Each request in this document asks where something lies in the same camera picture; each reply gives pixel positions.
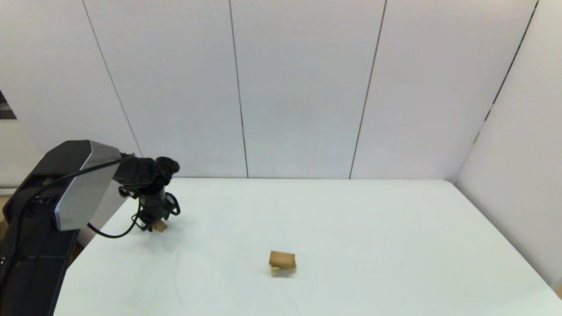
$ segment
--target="panel seam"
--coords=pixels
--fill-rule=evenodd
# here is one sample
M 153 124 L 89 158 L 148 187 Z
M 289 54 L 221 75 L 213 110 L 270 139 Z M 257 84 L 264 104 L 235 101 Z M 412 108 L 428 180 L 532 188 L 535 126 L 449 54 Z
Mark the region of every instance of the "panel seam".
M 94 31 L 94 26 L 92 25 L 92 20 L 90 19 L 90 14 L 88 13 L 88 9 L 86 8 L 86 4 L 84 3 L 84 0 L 82 0 L 82 5 L 84 6 L 84 11 L 86 12 L 86 17 L 88 17 L 88 22 L 90 23 L 90 28 L 92 29 L 92 33 L 94 34 L 94 39 L 96 40 L 96 44 L 97 44 L 98 49 L 99 49 L 99 54 L 102 56 L 103 64 L 105 65 L 105 68 L 107 70 L 107 74 L 109 75 L 111 85 L 113 85 L 113 89 L 115 91 L 115 94 L 117 95 L 117 100 L 119 101 L 119 105 L 121 106 L 121 110 L 123 111 L 123 115 L 125 115 L 125 120 L 127 121 L 129 129 L 131 131 L 131 134 L 133 135 L 133 139 L 135 140 L 135 143 L 137 144 L 137 148 L 139 150 L 140 156 L 144 157 L 143 154 L 142 154 L 142 150 L 140 150 L 141 148 L 139 146 L 139 142 L 137 140 L 137 137 L 135 136 L 135 133 L 133 131 L 133 127 L 131 126 L 131 122 L 129 121 L 129 118 L 127 117 L 127 113 L 125 112 L 125 108 L 123 107 L 123 103 L 121 102 L 121 97 L 119 97 L 119 92 L 117 92 L 117 88 L 115 87 L 115 82 L 113 81 L 113 77 L 111 76 L 111 73 L 109 71 L 109 67 L 107 66 L 105 56 L 103 55 L 103 52 L 102 52 L 102 48 L 99 45 L 98 37 L 96 35 L 96 31 Z
M 493 99 L 492 105 L 490 106 L 490 109 L 488 110 L 488 113 L 486 114 L 486 117 L 484 118 L 484 121 L 482 122 L 482 125 L 480 126 L 480 129 L 478 130 L 478 134 L 476 134 L 476 137 L 474 137 L 474 141 L 470 145 L 470 149 L 468 149 L 468 152 L 466 153 L 466 156 L 464 157 L 463 163 L 460 165 L 460 168 L 457 170 L 457 173 L 456 173 L 454 179 L 451 182 L 453 184 L 456 183 L 457 179 L 459 178 L 459 174 L 460 174 L 461 170 L 463 169 L 464 165 L 466 164 L 466 161 L 468 160 L 468 156 L 470 155 L 470 152 L 474 148 L 474 144 L 476 143 L 476 140 L 480 136 L 480 133 L 482 132 L 482 129 L 484 128 L 484 125 L 485 125 L 486 121 L 488 120 L 490 112 L 492 112 L 494 104 L 496 104 L 496 100 L 497 100 L 498 96 L 500 95 L 501 88 L 503 88 L 505 80 L 507 79 L 507 76 L 509 75 L 509 71 L 511 70 L 511 67 L 513 66 L 513 63 L 515 62 L 515 59 L 517 58 L 517 54 L 519 53 L 519 49 L 521 48 L 521 44 L 523 44 L 523 40 L 525 40 L 525 35 L 527 35 L 527 30 L 529 30 L 529 26 L 531 25 L 531 21 L 533 20 L 534 13 L 537 10 L 538 1 L 539 0 L 537 0 L 537 2 L 534 4 L 533 12 L 531 13 L 531 17 L 529 18 L 529 22 L 527 22 L 527 27 L 525 28 L 525 32 L 523 32 L 523 36 L 521 37 L 521 41 L 519 42 L 519 45 L 517 46 L 517 50 L 515 51 L 515 55 L 513 56 L 513 59 L 511 60 L 511 63 L 509 64 L 509 68 L 507 69 L 507 72 L 505 73 L 505 77 L 500 84 L 500 88 L 498 89 L 498 91 L 496 93 L 496 97 Z
M 375 54 L 373 56 L 373 64 L 371 65 L 371 73 L 370 73 L 370 76 L 369 76 L 369 82 L 367 83 L 367 93 L 365 95 L 365 102 L 363 103 L 363 112 L 361 112 L 361 120 L 359 121 L 359 130 L 357 131 L 357 140 L 355 142 L 355 150 L 353 151 L 353 159 L 351 160 L 351 168 L 350 168 L 349 179 L 351 179 L 351 174 L 353 172 L 353 165 L 355 163 L 355 155 L 357 154 L 357 145 L 359 144 L 359 135 L 361 134 L 361 126 L 363 125 L 363 117 L 365 116 L 365 107 L 367 106 L 367 99 L 369 97 L 369 88 L 371 87 L 371 80 L 373 78 L 373 71 L 374 71 L 374 68 L 375 68 L 375 59 L 377 59 L 377 51 L 379 49 L 380 34 L 383 30 L 384 14 L 386 13 L 386 4 L 387 4 L 387 0 L 384 0 L 383 15 L 380 18 L 380 27 L 379 27 L 379 34 L 377 36 L 377 45 L 375 46 Z
M 248 173 L 248 156 L 246 154 L 246 136 L 244 135 L 244 118 L 242 115 L 242 98 L 240 97 L 240 79 L 238 78 L 238 59 L 236 57 L 236 42 L 234 40 L 234 21 L 232 19 L 232 4 L 228 0 L 228 9 L 230 10 L 230 29 L 232 29 L 232 46 L 234 48 L 234 65 L 236 66 L 236 84 L 238 86 L 238 104 L 240 105 L 240 124 L 242 125 L 242 142 L 244 144 L 244 160 L 246 162 L 246 178 L 249 178 Z

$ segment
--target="held wooden block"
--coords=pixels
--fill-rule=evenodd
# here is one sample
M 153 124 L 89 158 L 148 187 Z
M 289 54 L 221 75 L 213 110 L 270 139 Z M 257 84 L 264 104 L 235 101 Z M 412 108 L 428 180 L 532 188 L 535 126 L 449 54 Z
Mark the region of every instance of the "held wooden block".
M 294 259 L 294 254 L 286 252 L 271 251 L 269 256 L 269 264 L 272 267 L 294 270 L 297 268 L 297 263 Z
M 152 226 L 152 228 L 153 228 L 155 231 L 163 232 L 163 231 L 166 230 L 166 228 L 168 228 L 168 226 L 167 226 L 162 220 L 159 220 L 158 222 L 156 222 L 156 224 L 154 224 L 154 225 Z

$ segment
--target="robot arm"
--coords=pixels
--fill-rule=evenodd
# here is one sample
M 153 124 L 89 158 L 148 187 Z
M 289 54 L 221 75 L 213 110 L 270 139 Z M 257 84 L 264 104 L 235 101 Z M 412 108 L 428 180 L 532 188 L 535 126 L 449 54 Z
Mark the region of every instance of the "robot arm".
M 139 200 L 131 228 L 151 231 L 178 215 L 165 192 L 178 170 L 170 158 L 137 158 L 93 141 L 64 142 L 46 153 L 3 209 L 9 226 L 0 249 L 0 314 L 53 314 L 78 233 L 93 228 L 89 221 L 112 179 L 122 196 Z

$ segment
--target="black cable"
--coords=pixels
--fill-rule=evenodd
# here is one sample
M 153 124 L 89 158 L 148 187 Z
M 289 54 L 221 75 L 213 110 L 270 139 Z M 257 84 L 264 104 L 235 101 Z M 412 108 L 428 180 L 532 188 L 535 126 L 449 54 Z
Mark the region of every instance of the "black cable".
M 109 162 L 104 162 L 103 164 L 99 164 L 99 165 L 96 165 L 96 166 L 93 166 L 93 167 L 90 167 L 90 168 L 86 168 L 86 169 L 83 169 L 83 170 L 80 170 L 80 171 L 77 171 L 77 172 L 74 172 L 74 173 L 71 173 L 71 174 L 64 175 L 60 178 L 57 178 L 57 179 L 43 185 L 42 187 L 35 190 L 32 194 L 30 194 L 24 200 L 23 204 L 21 205 L 20 212 L 17 215 L 16 234 L 14 236 L 13 243 L 12 243 L 12 255 L 6 259 L 6 267 L 3 270 L 2 276 L 0 278 L 0 282 L 3 282 L 4 277 L 5 277 L 5 275 L 7 274 L 8 270 L 10 268 L 10 265 L 12 263 L 11 259 L 16 256 L 17 244 L 20 241 L 21 226 L 22 226 L 22 223 L 23 223 L 23 220 L 24 220 L 25 208 L 35 197 L 37 197 L 41 192 L 45 191 L 46 189 L 55 186 L 55 184 L 59 184 L 59 183 L 64 182 L 64 181 L 74 179 L 75 177 L 78 177 L 79 175 L 83 175 L 83 174 L 90 173 L 90 172 L 93 172 L 93 171 L 96 171 L 96 170 L 107 168 L 109 166 L 120 164 L 124 161 L 127 161 L 127 160 L 133 158 L 134 156 L 135 156 L 135 154 L 130 154 L 130 155 L 127 155 L 127 156 L 125 156 L 121 159 L 117 159 L 117 160 L 109 161 Z
M 96 234 L 98 234 L 98 235 L 100 235 L 100 236 L 104 236 L 104 237 L 106 237 L 106 238 L 121 238 L 121 237 L 125 236 L 126 234 L 128 234 L 128 233 L 133 229 L 133 227 L 135 227 L 135 224 L 137 223 L 137 219 L 139 218 L 139 215 L 140 215 L 140 213 L 141 213 L 141 212 L 140 212 L 140 210 L 141 210 L 141 203 L 140 203 L 140 202 L 141 202 L 141 201 L 139 200 L 139 208 L 138 208 L 138 210 L 137 210 L 137 214 L 135 215 L 135 219 L 133 219 L 133 223 L 131 224 L 131 226 L 129 227 L 129 229 L 127 229 L 127 231 L 124 232 L 124 233 L 122 233 L 121 235 L 115 235 L 115 236 L 114 236 L 114 235 L 108 235 L 108 234 L 106 234 L 106 233 L 103 233 L 102 231 L 100 231 L 99 229 L 97 229 L 96 227 L 94 227 L 94 225 L 92 225 L 92 224 L 90 224 L 90 223 L 88 223 L 88 228 L 90 228 L 91 230 L 93 230 L 94 233 L 96 233 Z

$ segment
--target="white wall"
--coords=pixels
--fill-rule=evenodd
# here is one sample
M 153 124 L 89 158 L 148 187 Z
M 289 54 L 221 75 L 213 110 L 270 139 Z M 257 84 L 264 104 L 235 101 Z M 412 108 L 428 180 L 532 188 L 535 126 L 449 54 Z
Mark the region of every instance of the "white wall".
M 0 89 L 41 154 L 92 139 L 184 177 L 348 178 L 355 157 L 352 178 L 453 179 L 534 4 L 389 0 L 371 73 L 384 0 L 2 1 Z
M 535 4 L 388 1 L 351 177 L 453 180 Z
M 69 139 L 140 153 L 80 1 L 0 1 L 0 90 L 42 155 Z
M 41 159 L 17 120 L 0 120 L 0 187 L 16 188 Z
M 455 183 L 553 288 L 562 285 L 561 17 L 562 1 L 539 2 Z
M 226 1 L 86 0 L 144 156 L 180 177 L 246 177 Z
M 349 177 L 383 8 L 232 0 L 250 177 Z

